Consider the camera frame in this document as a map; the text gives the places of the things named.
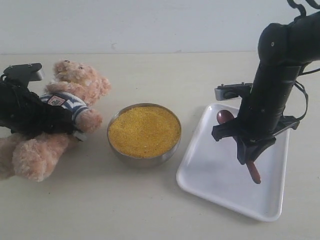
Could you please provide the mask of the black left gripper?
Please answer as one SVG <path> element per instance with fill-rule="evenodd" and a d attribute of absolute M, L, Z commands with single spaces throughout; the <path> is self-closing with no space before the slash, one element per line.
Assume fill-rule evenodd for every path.
<path fill-rule="evenodd" d="M 17 81 L 0 82 L 0 126 L 31 138 L 42 133 L 73 133 L 81 142 L 87 139 L 84 132 L 75 131 L 71 111 L 42 102 Z"/>

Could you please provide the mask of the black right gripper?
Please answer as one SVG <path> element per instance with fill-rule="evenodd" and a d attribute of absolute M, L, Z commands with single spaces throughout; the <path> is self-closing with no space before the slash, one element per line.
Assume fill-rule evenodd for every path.
<path fill-rule="evenodd" d="M 277 127 L 302 64 L 267 65 L 259 63 L 249 96 L 241 98 L 237 116 L 212 128 L 219 141 L 236 138 L 237 159 L 241 165 L 254 162 L 275 144 Z"/>

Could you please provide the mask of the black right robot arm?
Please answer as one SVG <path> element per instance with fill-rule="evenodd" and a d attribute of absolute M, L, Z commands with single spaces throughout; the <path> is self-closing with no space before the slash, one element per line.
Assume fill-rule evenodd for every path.
<path fill-rule="evenodd" d="M 297 78 L 304 68 L 320 58 L 320 15 L 298 17 L 289 24 L 271 23 L 258 41 L 259 65 L 251 83 L 219 85 L 218 101 L 240 97 L 237 116 L 212 129 L 219 141 L 233 137 L 240 164 L 255 161 L 276 142 L 276 136 L 296 129 L 300 118 L 285 116 L 293 87 L 303 91 Z"/>

